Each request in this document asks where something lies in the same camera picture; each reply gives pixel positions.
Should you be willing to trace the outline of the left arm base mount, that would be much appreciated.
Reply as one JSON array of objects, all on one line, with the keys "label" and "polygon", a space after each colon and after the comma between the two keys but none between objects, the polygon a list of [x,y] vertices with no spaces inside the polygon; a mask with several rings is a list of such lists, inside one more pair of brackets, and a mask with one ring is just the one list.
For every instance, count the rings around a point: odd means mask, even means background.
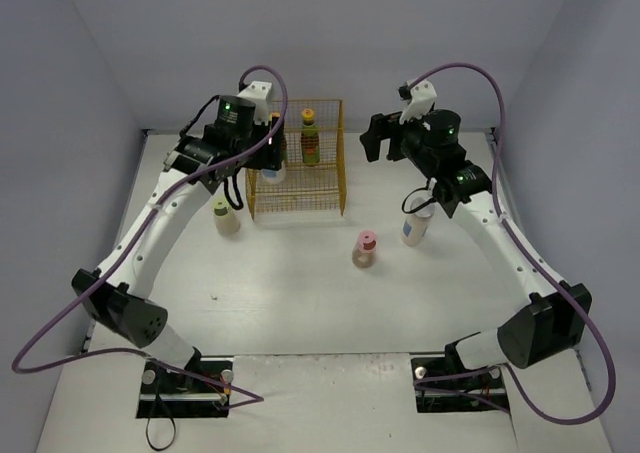
[{"label": "left arm base mount", "polygon": [[171,372],[146,361],[141,375],[137,419],[227,418],[231,391]]}]

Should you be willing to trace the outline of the yellow cap sauce bottle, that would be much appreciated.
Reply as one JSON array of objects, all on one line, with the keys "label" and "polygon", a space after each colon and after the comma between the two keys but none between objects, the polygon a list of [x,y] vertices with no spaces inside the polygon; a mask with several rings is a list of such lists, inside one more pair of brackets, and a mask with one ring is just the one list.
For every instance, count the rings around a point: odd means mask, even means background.
[{"label": "yellow cap sauce bottle", "polygon": [[[280,119],[281,115],[279,112],[271,112],[270,120],[272,125],[275,125]],[[272,138],[274,147],[280,147],[279,159],[282,163],[287,161],[287,140],[284,131],[285,122],[282,122],[280,128],[277,130],[276,134]]]},{"label": "yellow cap sauce bottle", "polygon": [[306,108],[301,112],[301,151],[303,163],[307,166],[316,166],[320,162],[319,134],[315,122],[315,112]]}]

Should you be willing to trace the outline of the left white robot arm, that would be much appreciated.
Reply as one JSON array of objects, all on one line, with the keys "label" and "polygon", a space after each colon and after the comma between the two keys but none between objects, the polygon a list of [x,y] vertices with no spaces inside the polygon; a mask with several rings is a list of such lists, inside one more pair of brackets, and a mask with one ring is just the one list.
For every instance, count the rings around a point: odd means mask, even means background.
[{"label": "left white robot arm", "polygon": [[114,251],[94,270],[79,270],[72,287],[90,316],[146,355],[166,363],[164,381],[175,391],[199,382],[200,351],[168,323],[152,302],[156,277],[192,217],[218,187],[244,166],[269,131],[273,94],[252,84],[218,100],[216,120],[202,136],[181,132],[151,197]]}]

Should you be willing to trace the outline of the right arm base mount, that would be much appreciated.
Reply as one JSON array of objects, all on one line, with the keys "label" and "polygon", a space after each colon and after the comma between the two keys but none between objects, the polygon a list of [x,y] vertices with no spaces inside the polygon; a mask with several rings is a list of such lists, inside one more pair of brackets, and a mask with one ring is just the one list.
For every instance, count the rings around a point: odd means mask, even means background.
[{"label": "right arm base mount", "polygon": [[419,414],[510,412],[498,368],[478,376],[451,379],[459,371],[446,364],[444,355],[411,356],[410,366]]}]

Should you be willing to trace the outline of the silver lid white shaker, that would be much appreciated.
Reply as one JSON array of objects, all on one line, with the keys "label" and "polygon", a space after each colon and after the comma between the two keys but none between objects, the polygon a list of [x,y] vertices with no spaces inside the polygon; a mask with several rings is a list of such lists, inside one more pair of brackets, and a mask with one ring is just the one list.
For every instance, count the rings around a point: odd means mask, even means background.
[{"label": "silver lid white shaker", "polygon": [[282,166],[279,170],[262,169],[261,177],[268,184],[279,184],[286,178],[286,167]]}]

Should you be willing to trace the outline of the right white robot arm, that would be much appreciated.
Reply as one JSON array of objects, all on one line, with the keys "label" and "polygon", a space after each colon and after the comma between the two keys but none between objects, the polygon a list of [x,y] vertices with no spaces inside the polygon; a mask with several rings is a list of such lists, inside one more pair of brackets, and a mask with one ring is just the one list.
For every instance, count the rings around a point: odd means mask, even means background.
[{"label": "right white robot arm", "polygon": [[360,137],[368,161],[380,157],[388,140],[390,161],[408,159],[433,181],[432,200],[478,246],[508,293],[516,312],[501,326],[472,334],[445,348],[445,378],[464,385],[484,367],[509,363],[525,369],[577,345],[592,297],[582,284],[570,285],[546,266],[505,215],[493,204],[493,184],[483,169],[467,159],[458,140],[460,116],[434,110],[401,122],[400,113],[375,114]]}]

